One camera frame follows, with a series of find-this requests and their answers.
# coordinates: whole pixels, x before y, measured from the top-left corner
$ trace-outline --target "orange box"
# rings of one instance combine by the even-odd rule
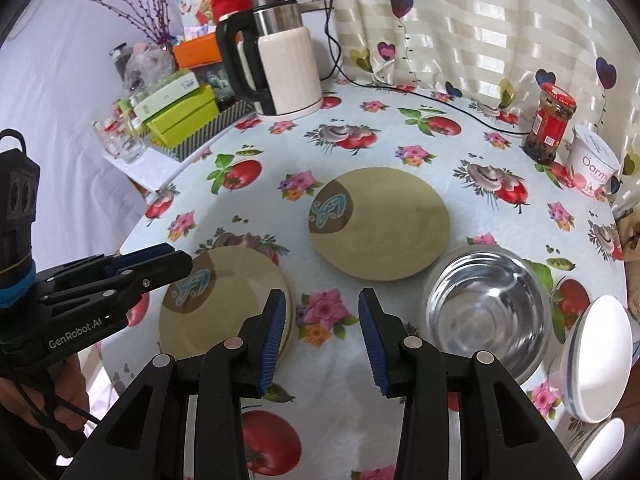
[[[174,46],[174,56],[180,68],[222,61],[215,32]]]

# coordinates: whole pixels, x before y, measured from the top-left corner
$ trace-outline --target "beige plate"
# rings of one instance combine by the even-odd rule
[[[444,251],[449,214],[420,178],[391,168],[350,171],[324,186],[309,211],[316,250],[365,280],[398,280]]]
[[[188,278],[172,284],[160,312],[160,346],[176,359],[205,354],[238,335],[247,317],[260,314],[272,288],[287,300],[280,353],[291,328],[289,289],[280,268],[252,249],[220,247],[193,261]]]

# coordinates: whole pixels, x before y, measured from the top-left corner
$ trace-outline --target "jar of chili sauce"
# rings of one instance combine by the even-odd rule
[[[552,163],[575,108],[575,100],[567,92],[549,82],[542,83],[540,107],[524,143],[525,153],[539,164]]]

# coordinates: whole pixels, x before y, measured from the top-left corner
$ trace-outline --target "yogurt container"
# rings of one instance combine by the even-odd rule
[[[574,126],[574,143],[566,169],[575,188],[587,196],[595,196],[620,168],[620,162],[609,145],[586,126]]]

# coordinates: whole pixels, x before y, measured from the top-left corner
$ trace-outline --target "red jar lid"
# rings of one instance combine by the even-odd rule
[[[562,90],[559,86],[551,84],[549,81],[542,83],[542,89],[551,95],[556,101],[569,108],[575,108],[575,100],[567,92]]]

